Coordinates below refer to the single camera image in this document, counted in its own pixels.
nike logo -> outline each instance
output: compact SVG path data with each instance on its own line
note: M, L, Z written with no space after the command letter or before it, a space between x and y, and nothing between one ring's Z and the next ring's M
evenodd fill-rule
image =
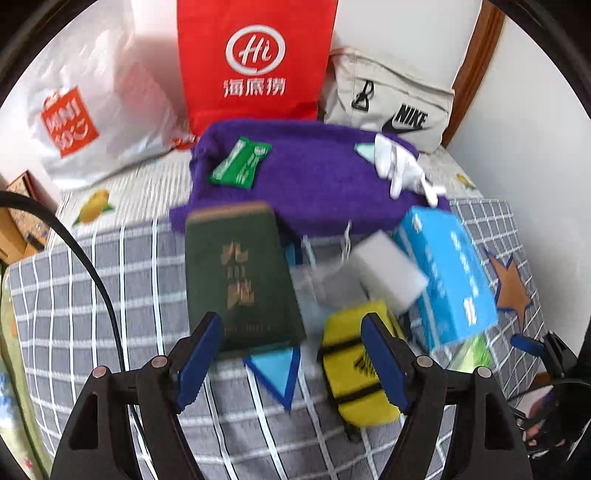
M428 116L429 114L427 112L423 112L416 107L405 105L403 103L398 113L393 115L392 118L384 123L382 131L392 133L394 135L418 132L424 128L423 124L425 121L427 121ZM402 124L403 127L395 127L394 122Z
M392 125L392 120L393 119L391 118L386 123L384 123L384 126L382 127L382 132L387 132L394 135L402 135L407 134L409 132L418 132L419 130L423 129L423 127L396 128Z

black strap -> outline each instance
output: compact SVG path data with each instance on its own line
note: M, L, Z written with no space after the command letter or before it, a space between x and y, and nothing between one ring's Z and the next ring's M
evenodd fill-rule
M374 94L374 83L371 80L365 80L363 90L359 92L355 100L351 102L351 107L354 110L362 112L369 112L369 98Z
M349 348L361 345L362 343L361 337L355 337L349 340L344 340L343 342L333 343L331 345L322 345L318 349L318 361L321 362L326 355L342 352L343 350L348 350Z
M355 390L354 392L347 393L345 395L339 395L335 397L335 402L337 405L342 405L343 403L349 403L356 400L361 400L362 398L367 397L368 395L377 393L382 390L382 384L380 382L376 382L368 387L360 388L359 390Z

orange logo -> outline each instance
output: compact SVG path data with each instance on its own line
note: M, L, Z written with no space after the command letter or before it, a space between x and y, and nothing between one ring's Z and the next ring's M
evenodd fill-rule
M60 151L61 158L72 155L99 138L78 87L63 96L55 94L47 98L41 120Z
M173 148L175 150L188 150L197 143L195 135L187 134L184 138L173 138Z

blue fabric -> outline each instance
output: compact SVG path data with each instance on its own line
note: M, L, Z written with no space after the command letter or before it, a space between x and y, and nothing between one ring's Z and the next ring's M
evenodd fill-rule
M257 380L287 411L293 403L300 356L300 347L295 347L244 359Z
M285 247L283 247L283 251L285 253L285 259L287 260L287 264L291 267L293 265L296 265L296 246L294 244L286 245Z

light blue triangle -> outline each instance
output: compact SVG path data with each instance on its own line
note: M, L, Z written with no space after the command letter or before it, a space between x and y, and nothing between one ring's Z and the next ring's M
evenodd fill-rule
M355 145L355 151L372 165L375 163L375 144L358 143L357 145Z
M261 353L250 358L252 364L265 375L267 381L282 395L287 389L290 377L293 348Z

